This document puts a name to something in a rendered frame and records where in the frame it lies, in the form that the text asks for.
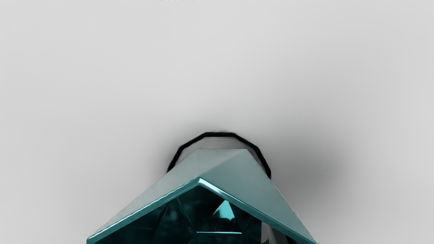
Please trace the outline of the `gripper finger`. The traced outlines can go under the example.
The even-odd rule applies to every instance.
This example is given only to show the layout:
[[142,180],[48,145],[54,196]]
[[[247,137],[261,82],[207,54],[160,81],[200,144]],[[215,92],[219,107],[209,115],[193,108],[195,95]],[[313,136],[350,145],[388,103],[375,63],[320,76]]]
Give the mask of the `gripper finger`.
[[299,244],[287,235],[269,226],[265,222],[261,223],[261,244]]

